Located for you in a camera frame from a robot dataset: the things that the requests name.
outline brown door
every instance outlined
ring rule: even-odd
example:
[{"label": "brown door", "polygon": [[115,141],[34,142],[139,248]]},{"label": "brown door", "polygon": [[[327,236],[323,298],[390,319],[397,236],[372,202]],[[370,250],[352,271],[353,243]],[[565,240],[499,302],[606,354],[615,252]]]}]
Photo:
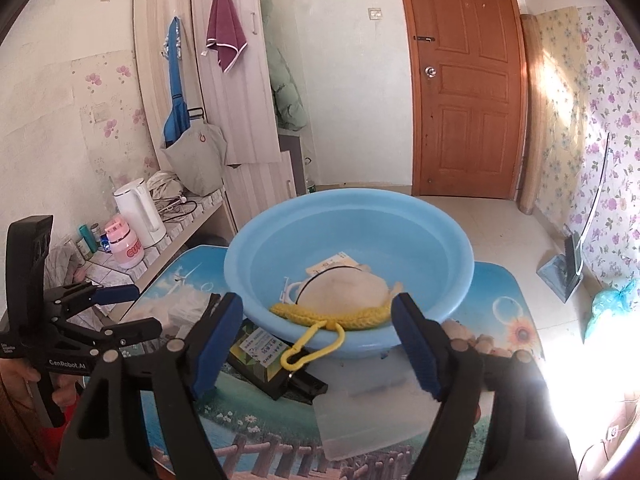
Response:
[{"label": "brown door", "polygon": [[526,109],[516,1],[404,1],[422,112],[414,194],[513,198]]}]

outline pink water bottle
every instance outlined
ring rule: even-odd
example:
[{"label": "pink water bottle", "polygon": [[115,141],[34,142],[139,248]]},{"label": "pink water bottle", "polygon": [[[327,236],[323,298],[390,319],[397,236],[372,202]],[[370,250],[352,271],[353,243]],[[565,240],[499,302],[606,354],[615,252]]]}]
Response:
[{"label": "pink water bottle", "polygon": [[142,261],[145,256],[142,243],[122,215],[114,216],[104,230],[109,239],[111,253],[119,266],[130,269]]}]

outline cabinet handle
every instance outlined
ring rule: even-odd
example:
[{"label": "cabinet handle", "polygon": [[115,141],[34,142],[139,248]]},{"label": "cabinet handle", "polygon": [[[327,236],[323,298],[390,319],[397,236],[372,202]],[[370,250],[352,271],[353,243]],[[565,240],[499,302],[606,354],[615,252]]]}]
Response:
[{"label": "cabinet handle", "polygon": [[287,180],[287,193],[289,195],[289,198],[295,198],[296,197],[296,190],[292,189],[292,184],[293,181],[292,180]]},{"label": "cabinet handle", "polygon": [[251,13],[251,24],[254,28],[254,30],[252,30],[251,32],[254,33],[256,36],[258,35],[258,31],[255,28],[255,12]]}]

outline blue apron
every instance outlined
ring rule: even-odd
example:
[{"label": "blue apron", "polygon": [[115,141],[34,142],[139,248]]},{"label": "blue apron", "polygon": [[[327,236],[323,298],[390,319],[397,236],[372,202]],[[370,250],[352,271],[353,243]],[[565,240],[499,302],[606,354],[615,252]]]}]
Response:
[{"label": "blue apron", "polygon": [[182,82],[178,65],[178,38],[180,20],[174,18],[169,25],[167,59],[169,60],[169,83],[173,108],[164,124],[164,145],[171,146],[190,126],[189,111],[182,97]]}]

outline trash bag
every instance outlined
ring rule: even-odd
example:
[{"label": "trash bag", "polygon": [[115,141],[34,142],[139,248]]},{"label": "trash bag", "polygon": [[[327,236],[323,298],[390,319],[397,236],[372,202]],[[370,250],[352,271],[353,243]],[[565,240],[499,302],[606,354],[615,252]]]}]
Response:
[{"label": "trash bag", "polygon": [[631,280],[622,290],[606,288],[596,294],[591,305],[593,315],[584,333],[585,339],[591,336],[608,319],[615,316],[626,316],[631,313],[631,301],[637,284],[638,280]]}]

